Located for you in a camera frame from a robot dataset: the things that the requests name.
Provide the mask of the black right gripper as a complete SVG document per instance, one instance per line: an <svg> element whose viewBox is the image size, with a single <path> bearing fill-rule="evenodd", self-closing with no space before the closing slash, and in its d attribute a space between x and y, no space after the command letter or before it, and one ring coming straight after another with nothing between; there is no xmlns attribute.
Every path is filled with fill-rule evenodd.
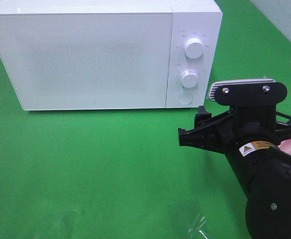
<svg viewBox="0 0 291 239"><path fill-rule="evenodd" d="M278 112L275 106L230 107L216 116L199 106L194 129L178 129L180 146L222 154L244 142L279 145L286 139L291 139L291 116Z"/></svg>

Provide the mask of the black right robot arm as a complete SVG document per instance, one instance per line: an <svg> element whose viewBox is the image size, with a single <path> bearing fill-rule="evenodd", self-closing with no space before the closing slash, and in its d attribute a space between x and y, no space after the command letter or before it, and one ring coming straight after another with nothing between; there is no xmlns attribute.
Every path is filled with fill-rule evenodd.
<svg viewBox="0 0 291 239"><path fill-rule="evenodd" d="M246 198L245 219L254 239L291 239L291 116L276 120L275 106L236 107L212 116L198 108L194 129L178 129L179 144L224 154Z"/></svg>

